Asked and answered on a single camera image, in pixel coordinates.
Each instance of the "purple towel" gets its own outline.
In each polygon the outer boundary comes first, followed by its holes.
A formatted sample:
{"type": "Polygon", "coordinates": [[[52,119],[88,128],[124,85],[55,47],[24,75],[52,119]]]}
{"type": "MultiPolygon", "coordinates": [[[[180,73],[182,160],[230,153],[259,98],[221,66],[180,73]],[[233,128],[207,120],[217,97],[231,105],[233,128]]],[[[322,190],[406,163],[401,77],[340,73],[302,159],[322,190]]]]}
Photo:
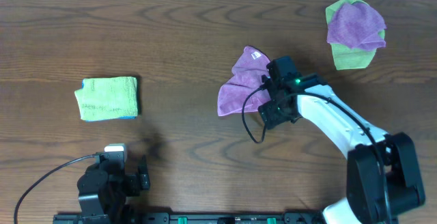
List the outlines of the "purple towel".
{"type": "MultiPolygon", "coordinates": [[[[268,76],[266,65],[270,60],[257,49],[246,46],[241,57],[232,67],[234,77],[230,78],[218,91],[217,113],[219,116],[241,112],[244,100],[261,84],[261,76],[268,76]]],[[[247,100],[244,112],[256,112],[258,106],[268,102],[267,90],[253,94],[247,100]]]]}
{"type": "Polygon", "coordinates": [[[328,25],[328,43],[372,51],[385,47],[378,32],[386,29],[382,16],[365,3],[344,3],[328,25]]]}

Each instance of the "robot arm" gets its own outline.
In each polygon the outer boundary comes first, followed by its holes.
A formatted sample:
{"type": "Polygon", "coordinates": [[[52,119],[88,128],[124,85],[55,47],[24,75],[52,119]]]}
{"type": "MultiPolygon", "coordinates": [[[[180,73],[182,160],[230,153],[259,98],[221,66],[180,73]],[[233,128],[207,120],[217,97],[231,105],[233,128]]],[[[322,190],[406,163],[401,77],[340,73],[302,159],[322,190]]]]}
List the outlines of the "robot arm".
{"type": "MultiPolygon", "coordinates": [[[[388,134],[386,131],[375,127],[359,116],[335,95],[330,86],[316,85],[306,88],[305,92],[331,98],[364,124],[376,142],[385,140],[385,135],[388,134]]],[[[363,130],[350,117],[331,103],[312,96],[298,95],[297,106],[302,117],[307,118],[320,128],[334,142],[346,159],[348,158],[348,152],[355,149],[357,145],[371,145],[369,137],[365,135],[363,130]]]]}
{"type": "Polygon", "coordinates": [[[425,203],[410,137],[404,133],[391,136],[370,124],[317,74],[302,76],[289,57],[270,62],[267,69],[270,77],[263,76],[260,88],[268,90],[271,101],[258,108],[265,127],[270,130],[283,122],[306,118],[348,160],[347,198],[325,208],[328,224],[378,223],[425,203]],[[381,173],[381,163],[391,166],[391,171],[381,173]]]}

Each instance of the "wooden table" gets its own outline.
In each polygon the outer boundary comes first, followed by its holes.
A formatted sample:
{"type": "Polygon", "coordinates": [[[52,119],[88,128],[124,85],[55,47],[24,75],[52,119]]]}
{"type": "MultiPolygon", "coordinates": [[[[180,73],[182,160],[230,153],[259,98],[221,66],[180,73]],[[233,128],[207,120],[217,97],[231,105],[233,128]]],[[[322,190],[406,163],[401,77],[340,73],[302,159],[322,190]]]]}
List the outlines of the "wooden table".
{"type": "MultiPolygon", "coordinates": [[[[290,55],[318,72],[376,126],[414,140],[427,193],[402,223],[437,212],[437,0],[364,0],[384,17],[387,48],[364,70],[335,70],[325,8],[337,0],[0,0],[0,223],[21,194],[67,160],[126,143],[148,157],[152,189],[138,209],[282,212],[345,195],[346,161],[311,122],[252,143],[217,94],[244,46],[290,55]],[[137,76],[142,115],[84,122],[74,91],[87,77],[137,76]]],[[[259,136],[257,114],[248,115],[259,136]]],[[[53,174],[24,200],[20,223],[79,211],[76,181],[91,161],[53,174]]]]}

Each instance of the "white label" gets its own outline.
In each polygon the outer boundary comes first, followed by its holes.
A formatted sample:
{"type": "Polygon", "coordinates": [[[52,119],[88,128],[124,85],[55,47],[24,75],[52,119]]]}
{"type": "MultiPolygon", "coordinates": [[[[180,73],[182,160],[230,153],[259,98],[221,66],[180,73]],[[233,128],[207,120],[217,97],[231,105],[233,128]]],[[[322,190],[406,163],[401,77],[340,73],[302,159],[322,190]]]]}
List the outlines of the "white label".
{"type": "Polygon", "coordinates": [[[252,58],[255,60],[255,59],[257,59],[258,57],[261,57],[261,53],[258,53],[258,52],[254,52],[254,53],[252,53],[252,58]]]}

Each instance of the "black cable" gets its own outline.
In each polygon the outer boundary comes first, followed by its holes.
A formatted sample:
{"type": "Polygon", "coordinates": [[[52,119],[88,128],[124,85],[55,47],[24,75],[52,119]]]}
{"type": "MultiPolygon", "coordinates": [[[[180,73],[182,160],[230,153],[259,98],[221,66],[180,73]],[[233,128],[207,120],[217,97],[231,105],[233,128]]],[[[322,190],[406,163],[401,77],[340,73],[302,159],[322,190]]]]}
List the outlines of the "black cable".
{"type": "Polygon", "coordinates": [[[387,179],[385,178],[385,169],[384,169],[384,161],[382,160],[382,156],[381,153],[378,149],[378,147],[376,146],[376,142],[375,139],[373,138],[373,136],[370,134],[369,129],[366,128],[358,119],[356,119],[348,110],[346,110],[345,108],[343,108],[340,104],[336,103],[334,100],[332,100],[331,98],[327,98],[323,95],[319,95],[319,94],[312,94],[312,93],[306,93],[306,92],[301,92],[301,93],[294,93],[294,94],[288,94],[286,95],[284,98],[280,99],[277,104],[279,107],[279,103],[284,101],[285,99],[297,96],[297,95],[304,95],[304,96],[313,96],[316,98],[320,98],[322,100],[327,101],[328,103],[333,104],[335,107],[337,107],[340,111],[343,111],[343,113],[345,113],[350,119],[352,119],[352,121],[354,121],[362,130],[363,132],[367,135],[367,137],[369,138],[372,146],[375,148],[375,154],[376,154],[376,158],[378,160],[379,166],[380,166],[380,174],[382,176],[382,185],[384,188],[384,202],[385,202],[385,210],[386,210],[386,214],[387,214],[387,218],[386,218],[386,222],[388,224],[391,223],[391,210],[390,210],[390,201],[389,201],[389,190],[387,187],[387,179]]]}
{"type": "Polygon", "coordinates": [[[249,98],[250,98],[253,94],[255,94],[256,92],[261,91],[261,90],[263,90],[263,89],[264,89],[264,88],[263,88],[262,86],[261,86],[261,87],[258,87],[255,91],[253,91],[251,94],[249,94],[249,95],[247,96],[246,100],[243,102],[243,107],[241,108],[241,118],[242,118],[242,120],[243,120],[244,128],[246,129],[247,133],[249,134],[249,136],[251,137],[251,139],[252,139],[253,142],[255,142],[255,143],[262,143],[262,141],[264,141],[264,137],[266,136],[267,126],[264,124],[264,128],[263,128],[263,130],[262,130],[261,141],[257,141],[257,140],[253,137],[253,135],[252,135],[251,131],[249,130],[249,128],[247,127],[246,120],[244,119],[244,107],[246,106],[247,100],[249,100],[249,98]]]}
{"type": "Polygon", "coordinates": [[[45,178],[47,178],[49,175],[51,175],[52,173],[55,173],[56,171],[62,169],[63,167],[66,167],[68,165],[71,165],[73,163],[77,163],[79,161],[82,161],[84,159],[88,159],[88,158],[93,158],[95,155],[88,155],[88,156],[83,156],[81,158],[76,158],[74,160],[71,160],[68,163],[64,163],[63,165],[60,165],[54,169],[52,169],[51,171],[49,171],[48,173],[46,173],[45,175],[43,175],[39,180],[37,180],[35,183],[33,183],[33,185],[31,185],[24,193],[23,195],[21,195],[20,199],[18,200],[18,202],[15,205],[15,211],[14,211],[14,224],[18,224],[18,209],[20,208],[21,202],[23,202],[23,199],[27,196],[27,194],[29,194],[30,191],[32,191],[33,188],[35,188],[35,186],[37,186],[39,183],[41,183],[41,181],[43,181],[45,178]]]}

